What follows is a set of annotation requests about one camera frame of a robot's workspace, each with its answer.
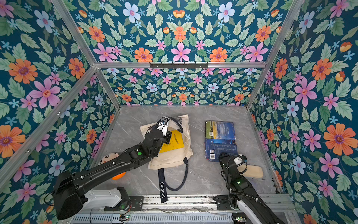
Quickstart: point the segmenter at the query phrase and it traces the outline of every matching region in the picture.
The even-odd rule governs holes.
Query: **orange flower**
[[[275,173],[276,173],[277,179],[279,180],[280,185],[283,186],[284,184],[282,183],[281,174],[279,174],[279,172],[277,170],[275,170]]]
[[[351,44],[350,42],[344,42],[343,44],[341,44],[339,50],[341,52],[345,52],[345,51],[348,51],[352,46],[353,46],[353,44]]]
[[[83,18],[87,18],[87,13],[85,11],[79,10],[78,12]]]
[[[68,68],[71,69],[71,74],[76,76],[76,78],[81,78],[85,72],[83,63],[78,60],[78,58],[71,58],[69,60]]]
[[[197,29],[196,29],[195,27],[191,27],[191,28],[190,28],[190,32],[194,34],[194,33],[197,32]]]
[[[138,60],[138,62],[152,62],[153,55],[150,54],[148,49],[144,49],[142,47],[139,48],[139,50],[135,50],[134,52],[136,55],[134,56],[135,59]]]
[[[274,137],[275,137],[275,133],[274,133],[273,130],[269,129],[269,130],[267,130],[266,136],[267,136],[268,140],[269,140],[270,142],[272,142],[272,140],[273,140]]]
[[[10,125],[0,126],[0,153],[3,158],[12,156],[13,151],[16,152],[21,146],[20,143],[25,141],[25,135],[21,132],[18,127],[11,130]]]
[[[328,62],[329,59],[319,60],[316,65],[313,66],[312,76],[315,80],[324,80],[327,75],[331,73],[332,62]]]
[[[112,115],[110,116],[110,123],[112,123],[113,119],[114,119],[114,114],[112,114]]]
[[[89,32],[88,32],[92,39],[94,39],[97,42],[104,42],[105,41],[105,35],[103,34],[103,31],[98,29],[97,27],[89,27]]]
[[[29,84],[30,81],[34,81],[37,77],[37,68],[31,64],[30,61],[22,59],[16,59],[16,63],[10,63],[9,73],[11,76],[15,76],[15,80],[18,82],[23,82],[25,84]]]
[[[227,51],[222,47],[218,47],[218,49],[214,49],[212,54],[210,54],[209,58],[211,58],[211,62],[224,62],[227,59]]]
[[[245,97],[245,96],[244,96],[243,94],[238,94],[238,95],[235,96],[234,99],[235,99],[235,101],[241,101],[241,100],[244,99],[244,97]]]
[[[163,33],[169,33],[169,27],[164,27]]]
[[[127,94],[123,94],[122,99],[124,99],[124,101],[126,101],[126,102],[131,102],[132,101],[132,97],[128,96]]]
[[[96,140],[96,137],[97,137],[96,131],[94,129],[89,130],[86,141],[88,142],[88,144],[92,144]]]
[[[288,68],[288,65],[286,64],[287,60],[281,58],[279,62],[276,64],[275,68],[275,77],[278,79],[281,79],[286,74],[286,69]]]
[[[179,100],[181,100],[181,101],[184,102],[184,101],[187,100],[187,98],[188,98],[188,97],[187,97],[185,94],[181,94],[180,97],[179,97]]]
[[[180,11],[174,10],[173,15],[174,15],[175,18],[183,18],[184,15],[185,15],[185,11],[183,11],[183,10],[180,10]]]
[[[333,153],[339,156],[342,155],[342,151],[345,155],[353,154],[353,148],[358,147],[358,140],[351,138],[355,136],[355,132],[352,128],[345,129],[344,124],[337,123],[336,127],[332,124],[327,127],[327,131],[324,133],[323,138],[327,140],[326,146],[329,149],[333,148]]]
[[[335,78],[338,82],[343,82],[345,78],[344,71],[340,71],[339,73],[337,73]]]
[[[176,31],[174,31],[175,39],[179,42],[183,42],[186,39],[185,35],[187,32],[184,30],[183,27],[177,27]]]
[[[271,27],[270,26],[263,26],[262,29],[258,29],[257,34],[255,35],[257,42],[263,42],[269,37],[271,34]]]
[[[274,11],[271,12],[271,16],[275,17],[275,16],[277,16],[278,13],[279,13],[279,10],[275,9]]]
[[[310,214],[305,214],[303,216],[303,222],[305,224],[317,224],[317,221],[314,218],[312,218]]]

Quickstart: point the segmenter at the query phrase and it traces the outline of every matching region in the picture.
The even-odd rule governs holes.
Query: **gray marble surface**
[[[225,182],[220,175],[218,162],[208,162],[204,149],[204,124],[206,120],[234,122],[238,152],[245,155],[248,164],[262,167],[263,179],[250,180],[259,194],[275,193],[273,181],[263,162],[261,152],[254,137],[249,118],[244,107],[227,106],[140,106],[121,107],[113,132],[105,149],[105,154],[122,152],[143,141],[139,127],[158,121],[162,116],[176,117],[189,115],[191,148],[194,155],[189,158],[189,173],[184,186],[178,191],[167,190],[168,194],[227,194]],[[185,165],[166,168],[165,180],[173,188],[180,185],[184,177]],[[129,195],[159,194],[158,172],[147,165],[127,172],[119,180],[107,180],[98,188],[112,189],[124,187]]]

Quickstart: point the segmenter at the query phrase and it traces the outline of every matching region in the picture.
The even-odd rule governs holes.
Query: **floral wallpaper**
[[[251,107],[305,224],[358,222],[357,7],[305,3]]]
[[[88,64],[49,1],[0,0],[0,36],[2,167]]]
[[[89,169],[115,108],[95,75],[0,193],[0,223],[56,224],[52,195],[57,176]],[[2,131],[10,125],[0,126]]]
[[[71,13],[98,61],[254,62],[266,60],[291,3],[90,0]]]

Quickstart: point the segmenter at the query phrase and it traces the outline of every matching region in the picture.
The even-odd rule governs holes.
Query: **yellow book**
[[[169,144],[163,144],[159,153],[167,152],[183,147],[184,147],[184,142],[183,142],[182,134],[177,130],[173,130],[171,131],[171,139]]]

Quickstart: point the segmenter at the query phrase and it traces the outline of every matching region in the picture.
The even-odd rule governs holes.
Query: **plush toy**
[[[118,153],[110,153],[110,154],[108,154],[108,155],[106,155],[105,157],[102,158],[102,160],[100,161],[100,164],[108,162],[108,161],[110,161],[110,160],[112,160],[112,159],[114,159],[114,158],[116,158],[118,156],[119,156]],[[112,177],[112,180],[118,180],[118,179],[122,178],[124,176],[124,174],[126,174],[126,172],[118,174],[115,177]]]

